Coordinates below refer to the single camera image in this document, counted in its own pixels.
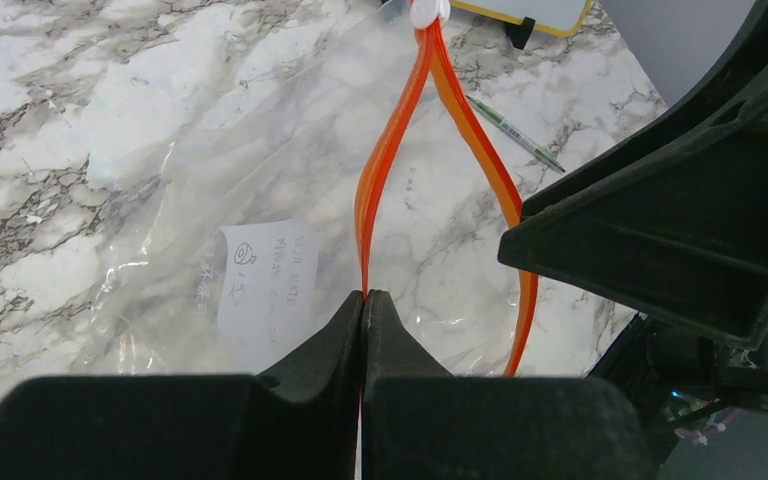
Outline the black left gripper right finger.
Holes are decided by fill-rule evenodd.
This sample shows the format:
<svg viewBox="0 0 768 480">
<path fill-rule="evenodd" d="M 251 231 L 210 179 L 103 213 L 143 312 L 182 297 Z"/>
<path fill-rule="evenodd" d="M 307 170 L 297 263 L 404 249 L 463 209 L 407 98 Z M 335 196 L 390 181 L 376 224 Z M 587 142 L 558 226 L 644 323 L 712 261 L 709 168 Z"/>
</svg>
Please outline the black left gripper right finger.
<svg viewBox="0 0 768 480">
<path fill-rule="evenodd" d="M 365 479 L 653 479 L 626 397 L 596 378 L 461 377 L 404 328 L 391 295 L 364 302 Z"/>
</svg>

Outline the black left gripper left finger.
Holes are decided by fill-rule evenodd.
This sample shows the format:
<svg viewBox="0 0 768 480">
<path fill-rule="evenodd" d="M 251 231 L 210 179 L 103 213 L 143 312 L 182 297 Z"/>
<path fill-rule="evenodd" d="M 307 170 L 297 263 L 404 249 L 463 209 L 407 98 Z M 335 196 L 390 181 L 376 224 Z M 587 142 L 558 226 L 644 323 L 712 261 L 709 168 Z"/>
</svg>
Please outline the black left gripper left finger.
<svg viewBox="0 0 768 480">
<path fill-rule="evenodd" d="M 349 479 L 363 297 L 257 375 L 47 376 L 0 402 L 0 479 Z"/>
</svg>

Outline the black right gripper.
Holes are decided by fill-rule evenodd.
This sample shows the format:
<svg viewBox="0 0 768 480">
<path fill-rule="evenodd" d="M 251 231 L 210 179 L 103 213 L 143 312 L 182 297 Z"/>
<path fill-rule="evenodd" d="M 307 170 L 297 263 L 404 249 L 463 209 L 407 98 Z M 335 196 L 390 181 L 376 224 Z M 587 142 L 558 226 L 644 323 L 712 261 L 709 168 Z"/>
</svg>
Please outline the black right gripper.
<svg viewBox="0 0 768 480">
<path fill-rule="evenodd" d="M 589 373 L 657 463 L 768 414 L 768 1 L 665 114 L 527 199 L 498 259 L 703 336 L 637 315 Z"/>
</svg>

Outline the clear zip bag orange zipper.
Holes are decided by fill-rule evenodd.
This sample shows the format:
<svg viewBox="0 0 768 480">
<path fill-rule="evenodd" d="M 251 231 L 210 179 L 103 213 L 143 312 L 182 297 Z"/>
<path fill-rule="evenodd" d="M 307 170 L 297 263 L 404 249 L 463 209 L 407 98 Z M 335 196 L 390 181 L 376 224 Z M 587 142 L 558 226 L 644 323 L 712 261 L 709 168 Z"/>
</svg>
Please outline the clear zip bag orange zipper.
<svg viewBox="0 0 768 480">
<path fill-rule="evenodd" d="M 257 375 L 321 330 L 352 292 L 364 302 L 372 249 L 389 239 L 428 234 L 433 224 L 378 210 L 397 158 L 409 165 L 477 160 L 508 226 L 523 203 L 467 100 L 449 58 L 445 1 L 386 5 L 349 36 L 343 59 L 324 65 L 299 99 L 314 111 L 288 113 L 281 143 L 231 191 L 211 183 L 191 207 L 193 226 L 150 259 L 104 313 L 126 323 L 124 348 L 145 347 L 135 375 Z M 417 285 L 444 280 L 447 290 L 416 312 L 479 318 L 515 316 L 505 374 L 516 378 L 537 302 L 537 278 L 525 271 L 484 276 L 499 296 L 469 285 L 469 262 L 446 250 L 445 264 L 413 253 L 387 256 L 378 269 Z M 361 473 L 366 344 L 359 326 L 360 374 L 354 474 Z"/>
</svg>

